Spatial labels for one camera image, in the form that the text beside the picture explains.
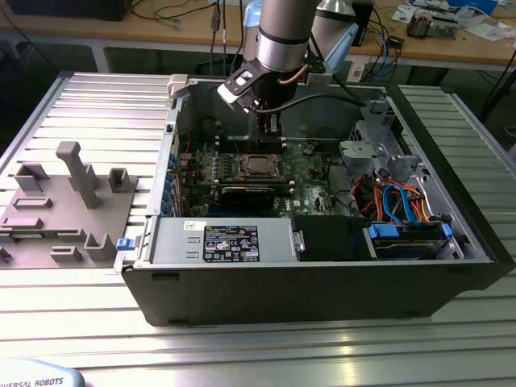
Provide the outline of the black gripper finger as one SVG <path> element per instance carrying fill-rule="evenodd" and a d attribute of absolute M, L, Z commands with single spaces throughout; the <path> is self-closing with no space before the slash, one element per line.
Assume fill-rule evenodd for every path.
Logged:
<path fill-rule="evenodd" d="M 280 113 L 259 114 L 259 151 L 282 152 Z"/>

